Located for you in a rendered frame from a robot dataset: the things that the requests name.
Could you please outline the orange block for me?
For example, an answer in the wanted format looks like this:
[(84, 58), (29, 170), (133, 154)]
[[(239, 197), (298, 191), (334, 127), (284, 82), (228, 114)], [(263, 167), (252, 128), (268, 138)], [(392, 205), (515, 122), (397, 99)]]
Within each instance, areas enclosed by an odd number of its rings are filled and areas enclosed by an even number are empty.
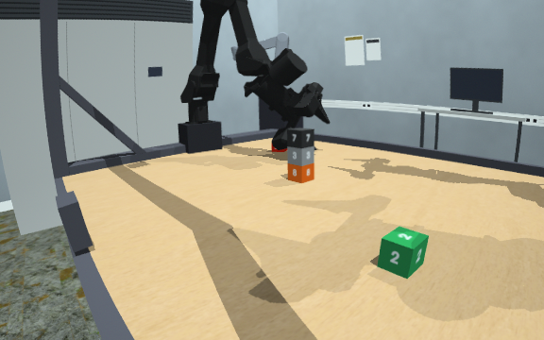
[(288, 180), (304, 183), (315, 179), (315, 164), (304, 166), (288, 163)]

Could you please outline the green block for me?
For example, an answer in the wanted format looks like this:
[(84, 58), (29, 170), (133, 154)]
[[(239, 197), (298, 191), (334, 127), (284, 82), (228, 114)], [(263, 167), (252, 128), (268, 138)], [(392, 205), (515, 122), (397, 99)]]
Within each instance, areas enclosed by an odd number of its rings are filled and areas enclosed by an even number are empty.
[(424, 262), (429, 235), (397, 227), (381, 240), (378, 267), (408, 279)]

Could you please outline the red block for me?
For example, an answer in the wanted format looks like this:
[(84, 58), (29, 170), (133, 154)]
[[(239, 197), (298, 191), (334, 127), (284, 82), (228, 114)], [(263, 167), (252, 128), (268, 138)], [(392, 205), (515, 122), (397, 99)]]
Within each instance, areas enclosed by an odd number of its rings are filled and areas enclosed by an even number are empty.
[(278, 149), (276, 149), (276, 148), (272, 145), (272, 152), (285, 152), (286, 150), (287, 150), (287, 148), (286, 148), (286, 149), (282, 149), (282, 150), (278, 150)]

